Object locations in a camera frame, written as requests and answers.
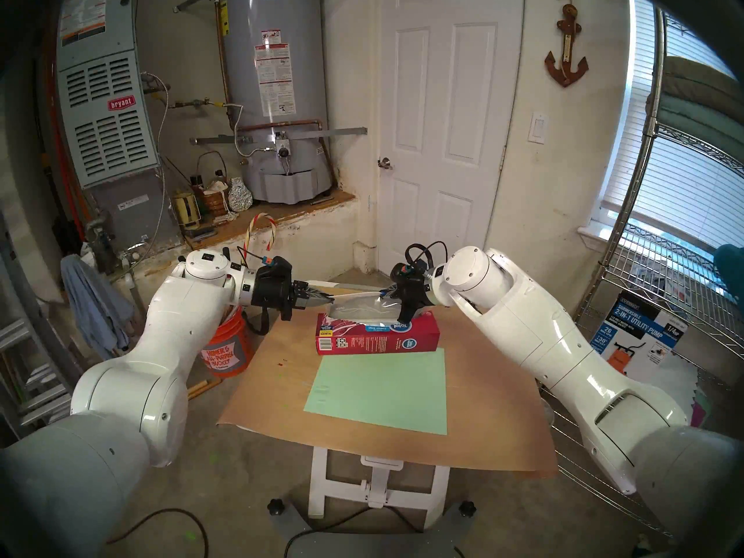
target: door panel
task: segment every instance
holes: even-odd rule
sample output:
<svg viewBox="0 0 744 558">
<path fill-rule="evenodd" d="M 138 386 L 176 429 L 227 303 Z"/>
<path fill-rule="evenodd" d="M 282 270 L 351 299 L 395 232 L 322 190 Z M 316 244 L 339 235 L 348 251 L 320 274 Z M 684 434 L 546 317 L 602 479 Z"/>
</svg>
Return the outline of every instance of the door panel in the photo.
<svg viewBox="0 0 744 558">
<path fill-rule="evenodd" d="M 380 170 L 382 271 L 413 242 L 483 245 L 521 26 L 522 0 L 383 0 L 380 157 L 393 169 Z"/>
</svg>

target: window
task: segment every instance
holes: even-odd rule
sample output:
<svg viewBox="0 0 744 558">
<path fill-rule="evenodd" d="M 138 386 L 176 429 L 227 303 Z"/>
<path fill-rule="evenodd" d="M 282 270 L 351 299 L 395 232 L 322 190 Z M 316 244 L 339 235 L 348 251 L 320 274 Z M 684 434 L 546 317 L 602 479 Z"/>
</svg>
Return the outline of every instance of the window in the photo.
<svg viewBox="0 0 744 558">
<path fill-rule="evenodd" d="M 641 147 L 646 99 L 651 93 L 654 58 L 653 6 L 630 0 L 631 50 L 627 116 L 618 128 L 616 150 L 601 196 L 599 221 L 623 204 Z M 733 74 L 712 50 L 679 23 L 670 21 L 667 55 L 686 57 Z M 713 251 L 721 244 L 744 246 L 744 178 L 691 148 L 661 138 L 653 143 L 632 217 L 685 242 Z"/>
</svg>

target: ladder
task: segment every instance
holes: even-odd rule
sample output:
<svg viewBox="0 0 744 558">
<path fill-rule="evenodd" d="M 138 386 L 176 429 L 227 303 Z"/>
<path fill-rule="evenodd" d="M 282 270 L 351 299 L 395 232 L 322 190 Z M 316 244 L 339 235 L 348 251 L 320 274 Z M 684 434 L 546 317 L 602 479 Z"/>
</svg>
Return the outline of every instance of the ladder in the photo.
<svg viewBox="0 0 744 558">
<path fill-rule="evenodd" d="M 69 415 L 83 369 L 42 312 L 1 213 L 0 290 L 2 315 L 13 316 L 0 330 L 0 414 L 20 440 Z"/>
</svg>

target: brown paper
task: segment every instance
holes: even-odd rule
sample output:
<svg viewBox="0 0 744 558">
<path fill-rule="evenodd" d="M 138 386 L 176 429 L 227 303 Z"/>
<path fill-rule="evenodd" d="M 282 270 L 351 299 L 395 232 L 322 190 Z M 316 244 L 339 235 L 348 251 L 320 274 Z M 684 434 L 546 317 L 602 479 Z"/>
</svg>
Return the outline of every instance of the brown paper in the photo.
<svg viewBox="0 0 744 558">
<path fill-rule="evenodd" d="M 259 346 L 218 424 L 352 454 L 419 464 L 557 472 L 535 380 L 505 358 L 457 308 L 434 308 L 445 350 L 447 435 L 304 412 L 321 357 L 315 320 L 325 307 L 277 321 Z"/>
</svg>

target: orange bucket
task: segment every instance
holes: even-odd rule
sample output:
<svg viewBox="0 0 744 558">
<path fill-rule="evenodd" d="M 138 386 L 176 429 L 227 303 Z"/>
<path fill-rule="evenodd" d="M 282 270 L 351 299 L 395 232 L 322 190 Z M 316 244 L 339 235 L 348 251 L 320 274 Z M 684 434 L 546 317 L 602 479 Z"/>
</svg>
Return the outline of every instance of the orange bucket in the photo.
<svg viewBox="0 0 744 558">
<path fill-rule="evenodd" d="M 202 360 L 207 368 L 220 378 L 238 375 L 248 367 L 253 358 L 253 348 L 248 341 L 246 322 L 241 310 L 240 306 L 233 308 L 202 350 Z"/>
</svg>

